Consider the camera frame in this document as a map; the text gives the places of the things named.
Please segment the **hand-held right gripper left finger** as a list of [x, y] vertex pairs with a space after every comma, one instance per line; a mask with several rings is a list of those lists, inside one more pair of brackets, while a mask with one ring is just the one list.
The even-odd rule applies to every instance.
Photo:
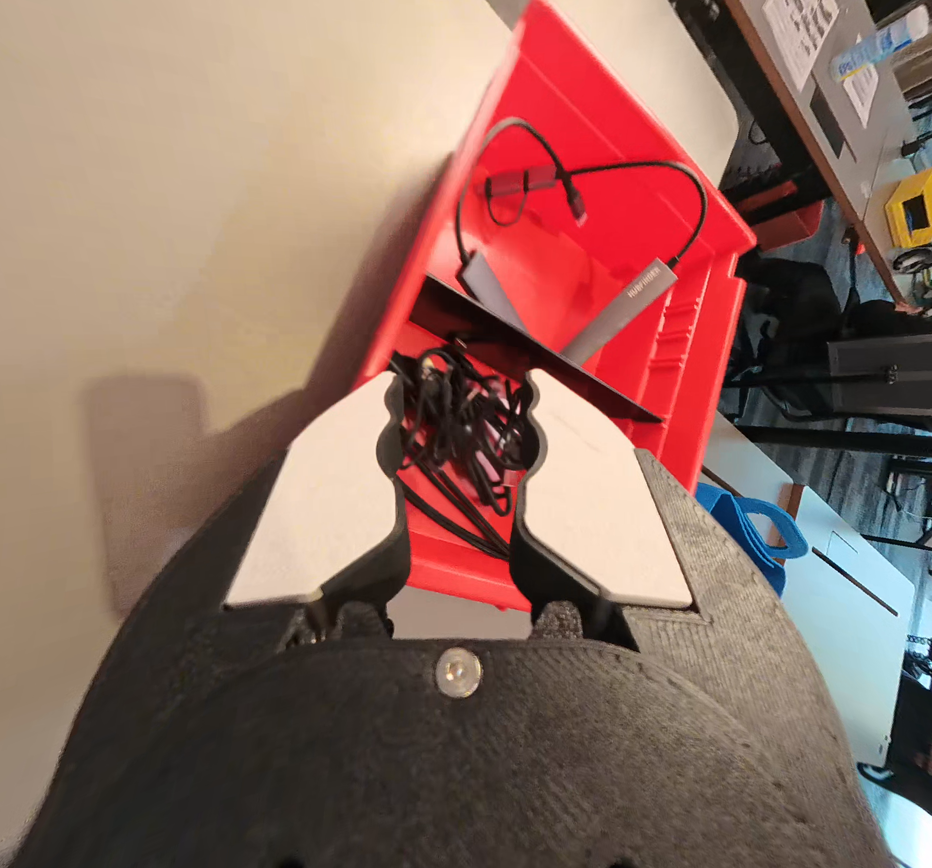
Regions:
[[227, 608], [388, 603], [408, 580], [402, 379], [384, 371], [291, 442], [227, 591]]

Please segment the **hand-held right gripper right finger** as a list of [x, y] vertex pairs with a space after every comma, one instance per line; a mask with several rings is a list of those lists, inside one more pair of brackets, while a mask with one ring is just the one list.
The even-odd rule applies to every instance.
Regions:
[[514, 506], [510, 568], [533, 604], [605, 601], [688, 608], [693, 595], [629, 438], [535, 368]]

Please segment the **red plastic bin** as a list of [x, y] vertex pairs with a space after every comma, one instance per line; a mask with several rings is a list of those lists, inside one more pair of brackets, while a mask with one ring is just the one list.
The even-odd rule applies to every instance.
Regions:
[[733, 275], [754, 236], [716, 183], [605, 59], [553, 6], [530, 0], [472, 124], [422, 210], [412, 247], [390, 292], [353, 389], [388, 368], [444, 344], [409, 322], [426, 275], [469, 297], [457, 279], [453, 221], [467, 170], [463, 209], [467, 249], [480, 249], [532, 338], [553, 351], [574, 338], [656, 257], [670, 259], [693, 231], [693, 185], [667, 169], [576, 176], [587, 210], [577, 225], [560, 187], [530, 193], [519, 222], [489, 219], [481, 188], [488, 175], [548, 165], [528, 134], [509, 130], [478, 157], [487, 132], [521, 117], [553, 146], [568, 170], [603, 163], [668, 160], [692, 168], [709, 206], [704, 231], [674, 270], [676, 284], [581, 367], [663, 419], [612, 419], [690, 494], [698, 485], [718, 391], [744, 286]]

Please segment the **grey usb adapter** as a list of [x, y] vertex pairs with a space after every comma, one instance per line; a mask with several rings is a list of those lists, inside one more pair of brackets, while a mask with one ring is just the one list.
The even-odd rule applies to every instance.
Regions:
[[483, 182], [483, 195], [488, 200], [524, 197], [532, 191], [548, 189], [558, 182], [552, 164], [524, 170], [506, 170], [493, 173]]

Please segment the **blue fabric bag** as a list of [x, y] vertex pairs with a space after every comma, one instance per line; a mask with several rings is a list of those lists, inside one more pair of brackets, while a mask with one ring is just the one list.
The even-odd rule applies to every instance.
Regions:
[[[776, 596], [782, 598], [786, 587], [786, 561], [800, 559], [810, 550], [795, 520], [770, 502], [734, 496], [726, 489], [706, 483], [697, 485], [695, 498], [750, 558]], [[755, 516], [771, 522], [782, 546], [771, 546], [765, 541], [752, 521]]]

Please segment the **black bin divider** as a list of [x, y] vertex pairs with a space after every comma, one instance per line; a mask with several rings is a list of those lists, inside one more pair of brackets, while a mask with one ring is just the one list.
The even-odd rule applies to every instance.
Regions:
[[663, 423], [661, 417], [433, 275], [425, 276], [409, 322], [511, 379], [540, 369], [612, 419]]

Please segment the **white low cabinet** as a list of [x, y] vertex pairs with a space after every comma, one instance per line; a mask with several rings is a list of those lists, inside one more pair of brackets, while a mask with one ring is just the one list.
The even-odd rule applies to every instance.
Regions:
[[788, 512], [810, 549], [786, 563], [783, 602], [842, 719], [857, 763], [882, 768], [915, 585], [811, 488]]

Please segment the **black equipment case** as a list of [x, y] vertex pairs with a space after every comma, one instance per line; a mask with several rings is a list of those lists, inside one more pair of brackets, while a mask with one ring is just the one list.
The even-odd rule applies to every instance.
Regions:
[[930, 335], [833, 341], [827, 350], [834, 411], [930, 418]]

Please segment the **dark red crate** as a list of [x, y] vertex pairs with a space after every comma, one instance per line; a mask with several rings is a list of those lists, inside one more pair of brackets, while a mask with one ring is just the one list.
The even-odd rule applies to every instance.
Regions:
[[811, 200], [802, 206], [788, 203], [799, 193], [796, 182], [787, 179], [735, 205], [757, 238], [763, 252], [795, 245], [816, 234], [824, 211], [824, 200]]

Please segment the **yellow plastic box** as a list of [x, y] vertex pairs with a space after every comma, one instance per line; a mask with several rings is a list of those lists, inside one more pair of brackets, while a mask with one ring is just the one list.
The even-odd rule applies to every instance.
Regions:
[[884, 206], [893, 244], [913, 249], [931, 244], [931, 169], [902, 180]]

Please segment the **grey desk with wooden edge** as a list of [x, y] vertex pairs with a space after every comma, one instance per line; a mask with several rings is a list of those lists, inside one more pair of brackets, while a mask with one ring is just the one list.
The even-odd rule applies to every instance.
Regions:
[[719, 14], [707, 35], [732, 83], [775, 150], [782, 169], [801, 170], [797, 189], [778, 208], [795, 210], [821, 194], [838, 204], [891, 297], [904, 300], [894, 273], [894, 245], [884, 205], [912, 164], [900, 155], [914, 124], [890, 64], [876, 66], [878, 85], [866, 125], [844, 86], [830, 74], [833, 57], [874, 30], [865, 0], [834, 0], [838, 16], [827, 30], [803, 85], [798, 86], [782, 40], [768, 19], [768, 0], [716, 0]]

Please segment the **clear plastic water bottle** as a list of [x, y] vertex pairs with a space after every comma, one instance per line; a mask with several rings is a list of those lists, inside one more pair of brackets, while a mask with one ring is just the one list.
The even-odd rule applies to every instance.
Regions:
[[844, 82], [866, 67], [877, 66], [924, 38], [929, 29], [929, 9], [925, 4], [920, 4], [836, 55], [830, 63], [833, 81]]

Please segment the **white printed paper sheet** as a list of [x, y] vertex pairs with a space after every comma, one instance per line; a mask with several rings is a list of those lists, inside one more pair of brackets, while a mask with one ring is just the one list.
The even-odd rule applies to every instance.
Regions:
[[792, 85], [802, 91], [838, 20], [835, 0], [766, 0], [763, 14]]

